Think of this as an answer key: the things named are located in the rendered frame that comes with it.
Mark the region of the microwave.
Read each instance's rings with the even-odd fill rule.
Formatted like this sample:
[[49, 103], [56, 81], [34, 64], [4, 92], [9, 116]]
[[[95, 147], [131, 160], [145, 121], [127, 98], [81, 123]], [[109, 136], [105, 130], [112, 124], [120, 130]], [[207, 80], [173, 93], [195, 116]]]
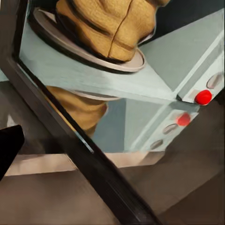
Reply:
[[225, 0], [0, 0], [0, 69], [122, 225], [225, 225]]

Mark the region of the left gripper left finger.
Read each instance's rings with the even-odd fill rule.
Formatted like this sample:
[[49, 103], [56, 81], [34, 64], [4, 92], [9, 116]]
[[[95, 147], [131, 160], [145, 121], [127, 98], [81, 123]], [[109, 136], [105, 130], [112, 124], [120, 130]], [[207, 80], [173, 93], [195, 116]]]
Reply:
[[0, 181], [24, 143], [20, 125], [0, 129]]

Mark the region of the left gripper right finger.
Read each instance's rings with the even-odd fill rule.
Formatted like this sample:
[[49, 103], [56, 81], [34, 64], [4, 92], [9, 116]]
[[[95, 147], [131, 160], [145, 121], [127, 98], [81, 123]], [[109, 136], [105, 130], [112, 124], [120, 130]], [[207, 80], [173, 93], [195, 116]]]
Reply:
[[225, 127], [221, 125], [214, 125], [211, 136], [210, 142], [220, 155], [220, 157], [225, 162]]

